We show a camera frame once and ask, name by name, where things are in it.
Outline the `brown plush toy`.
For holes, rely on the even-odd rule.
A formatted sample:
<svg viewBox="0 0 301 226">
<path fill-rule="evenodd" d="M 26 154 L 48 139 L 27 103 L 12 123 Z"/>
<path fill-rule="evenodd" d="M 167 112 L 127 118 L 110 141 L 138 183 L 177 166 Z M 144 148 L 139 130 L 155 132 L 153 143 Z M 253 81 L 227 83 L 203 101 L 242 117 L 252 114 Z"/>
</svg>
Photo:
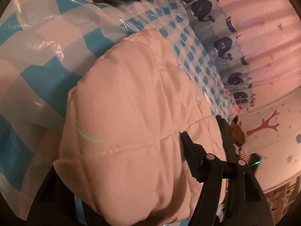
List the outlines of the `brown plush toy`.
<svg viewBox="0 0 301 226">
<path fill-rule="evenodd" d="M 230 127 L 234 144 L 239 149 L 242 149 L 243 145 L 246 143 L 246 136 L 245 133 L 242 131 L 240 125 L 238 125 L 238 120 L 233 119 Z"/>
</svg>

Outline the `white bookshelf with items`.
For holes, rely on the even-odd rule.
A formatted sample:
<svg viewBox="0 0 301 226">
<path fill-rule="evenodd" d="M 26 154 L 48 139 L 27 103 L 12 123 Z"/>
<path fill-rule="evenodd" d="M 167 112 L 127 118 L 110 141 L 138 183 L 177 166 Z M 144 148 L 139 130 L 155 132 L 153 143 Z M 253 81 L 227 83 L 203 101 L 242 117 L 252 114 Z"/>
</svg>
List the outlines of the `white bookshelf with items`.
<svg viewBox="0 0 301 226">
<path fill-rule="evenodd" d="M 300 192 L 300 176 L 265 194 L 274 225 L 288 212 Z"/>
</svg>

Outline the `dark black garment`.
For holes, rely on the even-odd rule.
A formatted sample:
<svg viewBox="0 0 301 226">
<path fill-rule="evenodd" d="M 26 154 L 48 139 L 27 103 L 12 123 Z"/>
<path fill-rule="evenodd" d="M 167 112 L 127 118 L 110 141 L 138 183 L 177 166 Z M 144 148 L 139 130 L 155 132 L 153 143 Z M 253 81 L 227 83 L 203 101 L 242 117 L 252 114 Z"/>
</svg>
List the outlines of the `dark black garment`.
<svg viewBox="0 0 301 226">
<path fill-rule="evenodd" d="M 224 151 L 226 152 L 226 158 L 228 162 L 236 163 L 238 161 L 239 155 L 236 153 L 234 147 L 234 141 L 231 134 L 231 124 L 221 118 L 219 115 L 215 116 L 222 137 L 222 143 Z"/>
</svg>

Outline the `whale pattern pink curtain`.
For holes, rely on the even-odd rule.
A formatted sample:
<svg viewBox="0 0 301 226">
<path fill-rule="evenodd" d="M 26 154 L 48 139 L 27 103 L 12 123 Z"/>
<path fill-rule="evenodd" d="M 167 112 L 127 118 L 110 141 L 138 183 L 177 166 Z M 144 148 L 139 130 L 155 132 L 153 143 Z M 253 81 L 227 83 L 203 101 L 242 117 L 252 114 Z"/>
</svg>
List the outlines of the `whale pattern pink curtain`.
<svg viewBox="0 0 301 226">
<path fill-rule="evenodd" d="M 300 86 L 300 18 L 289 0 L 182 0 L 190 26 L 241 109 Z"/>
</svg>

